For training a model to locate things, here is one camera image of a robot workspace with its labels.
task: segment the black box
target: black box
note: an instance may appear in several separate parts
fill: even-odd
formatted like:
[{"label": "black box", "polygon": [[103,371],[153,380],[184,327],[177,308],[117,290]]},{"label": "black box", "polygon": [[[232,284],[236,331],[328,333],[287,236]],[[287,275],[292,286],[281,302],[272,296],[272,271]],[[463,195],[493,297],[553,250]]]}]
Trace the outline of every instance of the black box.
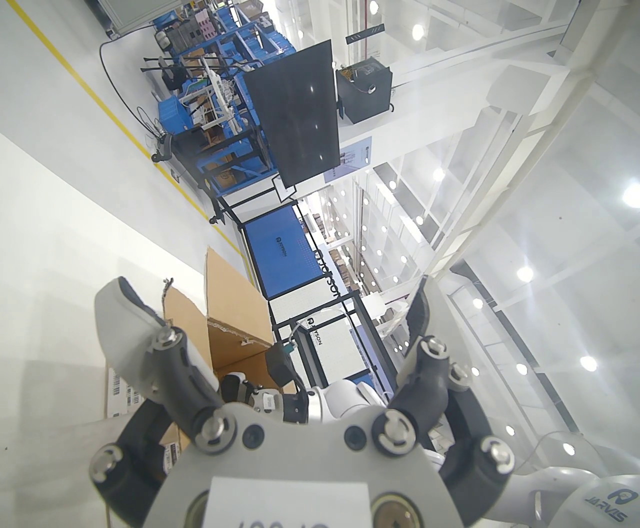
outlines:
[{"label": "black box", "polygon": [[352,123],[389,110],[393,73],[373,57],[335,73],[338,102]]}]

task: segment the white label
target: white label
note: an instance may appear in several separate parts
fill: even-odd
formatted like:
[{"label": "white label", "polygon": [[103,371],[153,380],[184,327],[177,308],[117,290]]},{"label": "white label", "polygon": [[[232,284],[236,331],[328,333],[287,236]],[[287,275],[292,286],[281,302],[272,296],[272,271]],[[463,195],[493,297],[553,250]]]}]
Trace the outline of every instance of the white label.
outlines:
[{"label": "white label", "polygon": [[275,396],[271,394],[264,393],[262,395],[262,407],[264,410],[275,411],[276,410],[276,399]]},{"label": "white label", "polygon": [[371,528],[366,483],[213,477],[202,528]]}]

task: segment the wire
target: wire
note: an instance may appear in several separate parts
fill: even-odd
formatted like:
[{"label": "wire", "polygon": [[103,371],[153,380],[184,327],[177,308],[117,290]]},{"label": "wire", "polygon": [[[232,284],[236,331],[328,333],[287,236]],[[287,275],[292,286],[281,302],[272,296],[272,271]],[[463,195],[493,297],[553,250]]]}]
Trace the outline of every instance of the wire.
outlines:
[{"label": "wire", "polygon": [[563,435],[569,435],[569,436],[575,436],[577,438],[580,438],[581,440],[584,440],[587,444],[589,444],[591,446],[591,448],[596,452],[596,454],[598,455],[598,457],[600,458],[600,460],[602,460],[602,457],[600,456],[600,453],[598,452],[598,450],[594,447],[594,445],[587,440],[586,438],[584,438],[584,436],[582,436],[582,434],[578,434],[578,433],[572,433],[571,431],[551,431],[550,433],[547,433],[546,435],[542,435],[540,437],[540,439],[538,440],[538,443],[535,445],[535,447],[533,448],[533,450],[531,451],[531,453],[529,453],[529,456],[526,457],[526,459],[524,459],[524,461],[516,468],[513,470],[513,473],[516,473],[518,471],[520,471],[522,469],[522,467],[529,461],[531,460],[531,457],[536,453],[536,449],[538,449],[538,447],[540,446],[540,444],[542,443],[542,441],[551,436],[551,435],[556,435],[556,434],[560,434],[562,433]]},{"label": "wire", "polygon": [[100,56],[100,64],[102,64],[102,69],[104,70],[104,74],[107,76],[107,79],[109,79],[109,83],[111,84],[111,87],[113,88],[113,91],[118,95],[118,97],[122,101],[122,104],[127,108],[127,110],[129,110],[129,113],[135,118],[135,120],[138,123],[140,123],[147,130],[147,132],[153,134],[153,136],[157,140],[159,140],[161,136],[158,133],[158,131],[154,130],[151,127],[149,127],[146,123],[143,122],[143,120],[141,118],[136,116],[133,113],[133,110],[129,107],[129,105],[122,98],[122,96],[120,95],[120,92],[118,91],[118,88],[116,88],[116,85],[113,84],[113,81],[111,80],[111,76],[109,75],[109,72],[107,71],[107,66],[105,66],[105,64],[104,64],[104,58],[102,57],[102,48],[104,46],[106,46],[107,44],[110,44],[111,42],[117,42],[117,41],[125,38],[127,35],[130,35],[131,33],[135,33],[136,31],[140,31],[141,29],[147,29],[147,28],[152,28],[152,27],[154,27],[153,24],[149,24],[148,26],[142,26],[141,28],[136,28],[136,29],[133,29],[132,31],[130,31],[128,33],[125,33],[124,35],[122,35],[120,38],[117,38],[116,40],[108,40],[107,42],[103,42],[102,44],[100,44],[100,48],[98,49],[98,55]]}]

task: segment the poster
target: poster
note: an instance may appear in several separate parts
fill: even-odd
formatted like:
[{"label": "poster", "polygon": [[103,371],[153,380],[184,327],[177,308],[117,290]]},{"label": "poster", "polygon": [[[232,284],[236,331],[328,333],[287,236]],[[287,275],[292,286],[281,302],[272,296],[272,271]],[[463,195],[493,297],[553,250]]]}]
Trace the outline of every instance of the poster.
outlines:
[{"label": "poster", "polygon": [[340,165],[324,173],[324,183],[365,168],[371,162],[371,136],[340,149]]}]

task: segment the black cable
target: black cable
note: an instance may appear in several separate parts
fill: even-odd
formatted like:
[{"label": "black cable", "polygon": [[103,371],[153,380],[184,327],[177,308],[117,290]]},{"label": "black cable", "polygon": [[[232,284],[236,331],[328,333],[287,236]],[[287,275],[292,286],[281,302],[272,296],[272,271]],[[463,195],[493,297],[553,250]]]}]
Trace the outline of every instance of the black cable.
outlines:
[{"label": "black cable", "polygon": [[115,84],[113,84],[113,81],[111,80],[111,76],[109,75],[109,72],[107,71],[107,66],[104,65],[104,59],[102,58],[102,48],[104,46],[106,46],[107,44],[110,44],[111,42],[117,42],[118,40],[123,39],[127,35],[130,35],[131,33],[135,33],[136,31],[140,31],[141,29],[147,29],[147,28],[152,28],[152,27],[154,27],[153,24],[149,24],[148,26],[142,26],[141,28],[136,28],[136,29],[134,29],[134,30],[132,30],[132,31],[130,31],[128,33],[125,33],[124,35],[122,35],[120,38],[117,38],[116,40],[108,40],[107,42],[103,42],[102,44],[100,44],[100,48],[98,50],[98,55],[100,56],[100,63],[102,64],[102,69],[104,70],[104,74],[107,76],[107,79],[109,79],[109,83],[111,84],[111,87],[113,88],[113,91],[118,95],[118,97],[122,101],[122,104],[127,108],[127,110],[129,110],[129,113],[136,119],[136,121],[138,123],[140,123],[145,128],[145,130],[147,130],[147,132],[152,134],[155,139],[159,140],[160,137],[161,137],[159,135],[159,133],[156,130],[154,130],[153,128],[149,127],[147,124],[145,124],[143,122],[143,120],[140,119],[138,116],[136,116],[133,113],[133,110],[129,107],[129,105],[122,98],[122,96],[120,95],[120,92],[118,91],[118,88],[116,88]]}]

